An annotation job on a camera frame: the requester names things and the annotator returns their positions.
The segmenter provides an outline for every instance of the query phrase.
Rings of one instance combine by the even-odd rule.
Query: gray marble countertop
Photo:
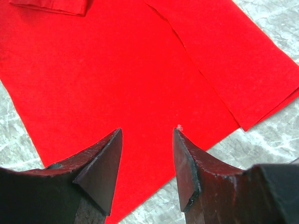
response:
[[[234,2],[299,64],[297,0],[234,0]],[[289,163],[299,157],[299,98],[248,132],[238,129],[208,150],[238,168],[255,163]],[[0,166],[17,171],[43,168],[41,160],[0,83]],[[121,224],[184,224],[175,178],[125,217]]]

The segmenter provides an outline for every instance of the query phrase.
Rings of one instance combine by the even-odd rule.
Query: folded fabric corner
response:
[[[88,0],[9,0],[9,3],[46,12],[85,16]]]

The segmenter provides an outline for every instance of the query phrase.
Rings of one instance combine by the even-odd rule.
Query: red fabric sheet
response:
[[[85,15],[88,0],[9,0],[16,6],[32,8],[52,13]]]
[[[0,78],[44,165],[123,129],[107,223],[174,176],[173,127],[204,150],[239,127],[168,22],[143,1],[95,1],[86,17],[0,2]]]
[[[232,0],[145,1],[168,20],[244,130],[299,95],[298,65]]]

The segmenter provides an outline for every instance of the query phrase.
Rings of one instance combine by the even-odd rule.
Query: felt sheet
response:
[[[244,130],[299,95],[299,66],[231,0],[145,0]]]
[[[123,129],[107,223],[175,175],[174,127],[205,150],[239,127],[142,0],[94,1],[86,17],[0,3],[0,79],[44,165]]]
[[[85,15],[90,0],[9,0],[16,6],[52,13]]]

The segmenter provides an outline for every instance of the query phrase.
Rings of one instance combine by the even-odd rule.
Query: red felt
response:
[[[13,5],[52,13],[85,15],[88,0],[9,0]]]
[[[298,65],[232,0],[146,2],[168,20],[244,130],[299,95]]]
[[[94,1],[86,17],[0,3],[0,78],[44,165],[123,129],[107,223],[174,176],[178,124],[205,150],[239,127],[142,0]]]

